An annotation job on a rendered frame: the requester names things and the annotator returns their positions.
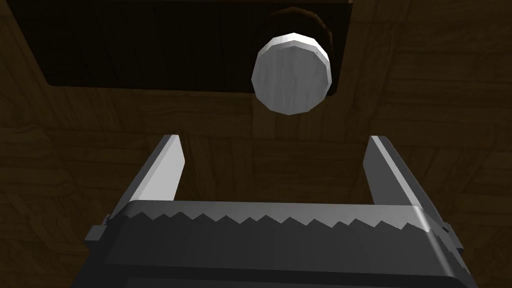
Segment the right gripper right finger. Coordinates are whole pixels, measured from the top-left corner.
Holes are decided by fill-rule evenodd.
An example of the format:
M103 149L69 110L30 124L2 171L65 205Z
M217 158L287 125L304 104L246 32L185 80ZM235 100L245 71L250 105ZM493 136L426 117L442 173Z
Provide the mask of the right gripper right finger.
M417 206L435 223L445 224L439 211L387 137L369 137L363 168L373 204Z

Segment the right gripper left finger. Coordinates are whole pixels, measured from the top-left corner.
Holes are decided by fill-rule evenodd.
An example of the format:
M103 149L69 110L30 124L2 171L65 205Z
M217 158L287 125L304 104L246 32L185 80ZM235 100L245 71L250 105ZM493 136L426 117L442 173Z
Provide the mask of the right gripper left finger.
M123 193L110 218L131 201L173 201L184 165L179 136L164 135Z

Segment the white round knob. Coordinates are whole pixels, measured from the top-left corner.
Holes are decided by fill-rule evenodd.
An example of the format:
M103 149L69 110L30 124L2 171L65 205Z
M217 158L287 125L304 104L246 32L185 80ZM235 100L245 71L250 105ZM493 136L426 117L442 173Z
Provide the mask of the white round knob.
M256 28L251 47L251 83L266 108L304 114L326 98L333 83L333 39L317 14L295 6L273 12Z

